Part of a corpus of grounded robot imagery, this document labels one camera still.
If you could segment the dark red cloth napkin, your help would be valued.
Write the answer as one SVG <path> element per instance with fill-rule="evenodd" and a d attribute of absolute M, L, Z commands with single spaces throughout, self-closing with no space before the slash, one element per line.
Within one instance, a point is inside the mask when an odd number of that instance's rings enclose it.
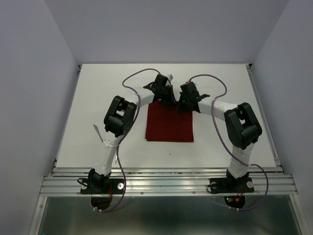
<path fill-rule="evenodd" d="M 149 104 L 145 138 L 158 142 L 193 142 L 193 114 L 164 105 L 161 101 Z"/>

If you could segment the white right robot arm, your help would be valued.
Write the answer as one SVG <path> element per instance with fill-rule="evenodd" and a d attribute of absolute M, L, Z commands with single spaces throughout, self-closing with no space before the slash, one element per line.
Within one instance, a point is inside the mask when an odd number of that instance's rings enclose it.
<path fill-rule="evenodd" d="M 243 185 L 242 178 L 247 176 L 252 149 L 262 134 L 262 127 L 251 105 L 246 102 L 226 103 L 208 94 L 200 95 L 194 82 L 185 83 L 180 88 L 178 109 L 211 115 L 218 137 L 224 148 L 227 148 L 219 133 L 216 119 L 225 122 L 227 135 L 232 143 L 232 150 L 226 150 L 232 159 L 227 169 L 225 185 L 228 190 L 236 191 Z"/>

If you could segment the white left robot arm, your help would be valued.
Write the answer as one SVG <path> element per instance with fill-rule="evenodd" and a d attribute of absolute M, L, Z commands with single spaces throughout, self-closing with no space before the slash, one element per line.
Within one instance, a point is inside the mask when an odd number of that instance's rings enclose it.
<path fill-rule="evenodd" d="M 96 175 L 92 187 L 98 193 L 105 192 L 109 187 L 106 179 L 112 171 L 112 162 L 121 140 L 130 132 L 137 111 L 143 106 L 161 100 L 165 104 L 175 103 L 174 91 L 171 81 L 172 75 L 158 74 L 155 80 L 144 86 L 141 90 L 127 97 L 115 96 L 104 118 L 104 152 L 97 159 L 90 170 L 91 175 Z"/>

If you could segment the aluminium right side rail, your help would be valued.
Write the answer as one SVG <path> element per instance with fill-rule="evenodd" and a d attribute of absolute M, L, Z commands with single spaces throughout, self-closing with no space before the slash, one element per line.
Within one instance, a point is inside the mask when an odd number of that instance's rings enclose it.
<path fill-rule="evenodd" d="M 267 135 L 270 147 L 271 147 L 271 151 L 272 151 L 272 154 L 273 154 L 275 165 L 276 165 L 277 168 L 279 168 L 277 172 L 285 174 L 284 169 L 283 169 L 282 164 L 281 164 L 281 161 L 279 159 L 277 150 L 276 150 L 276 146 L 274 144 L 274 140 L 273 140 L 273 137 L 272 137 L 272 134 L 271 134 L 271 131 L 270 131 L 270 127 L 268 125 L 268 120 L 266 118 L 266 115 L 265 115 L 265 112 L 264 112 L 264 109 L 263 109 L 263 106 L 262 106 L 262 103 L 261 103 L 260 96 L 258 94 L 256 85 L 255 85 L 255 82 L 254 82 L 252 69 L 251 69 L 251 64 L 245 64 L 245 66 L 246 66 L 246 70 L 247 70 L 247 73 L 248 73 L 248 76 L 249 76 L 249 79 L 250 79 L 250 82 L 251 82 L 251 85 L 252 85 L 252 88 L 253 88 L 253 92 L 254 92 L 254 95 L 256 97 L 256 101 L 257 101 L 257 104 L 258 104 L 258 107 L 259 107 L 259 110 L 260 110 L 261 118 L 262 118 L 262 121 L 263 121 L 263 124 L 264 124 L 264 127 L 265 127 L 265 131 L 266 131 L 266 135 Z"/>

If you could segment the aluminium front frame rail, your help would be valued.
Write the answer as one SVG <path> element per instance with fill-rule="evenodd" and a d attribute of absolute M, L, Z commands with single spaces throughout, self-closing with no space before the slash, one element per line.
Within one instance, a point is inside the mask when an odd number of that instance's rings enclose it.
<path fill-rule="evenodd" d="M 270 167 L 263 174 L 256 167 L 250 168 L 254 184 L 254 195 L 263 195 L 269 188 L 269 195 L 293 195 L 298 190 L 292 175 L 283 172 L 281 166 Z M 124 172 L 114 168 L 111 178 L 126 177 L 126 196 L 208 196 L 209 179 L 224 177 L 224 168 L 129 168 Z M 56 167 L 44 177 L 40 196 L 80 196 L 78 178 L 86 178 L 86 168 Z"/>

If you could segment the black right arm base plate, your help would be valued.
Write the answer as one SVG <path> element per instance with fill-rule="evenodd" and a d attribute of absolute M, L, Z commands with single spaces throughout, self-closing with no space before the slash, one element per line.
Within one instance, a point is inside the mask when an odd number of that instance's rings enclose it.
<path fill-rule="evenodd" d="M 243 190 L 244 193 L 253 193 L 254 186 L 251 178 L 231 179 L 231 178 L 210 178 L 206 190 L 211 194 L 231 194 Z"/>

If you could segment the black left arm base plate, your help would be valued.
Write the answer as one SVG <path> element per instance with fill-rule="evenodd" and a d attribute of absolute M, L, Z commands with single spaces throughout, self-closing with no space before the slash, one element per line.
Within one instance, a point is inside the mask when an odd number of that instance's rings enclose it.
<path fill-rule="evenodd" d="M 109 179 L 103 186 L 93 184 L 87 178 L 78 178 L 77 183 L 81 186 L 80 193 L 82 195 L 122 195 L 125 189 L 124 179 Z"/>

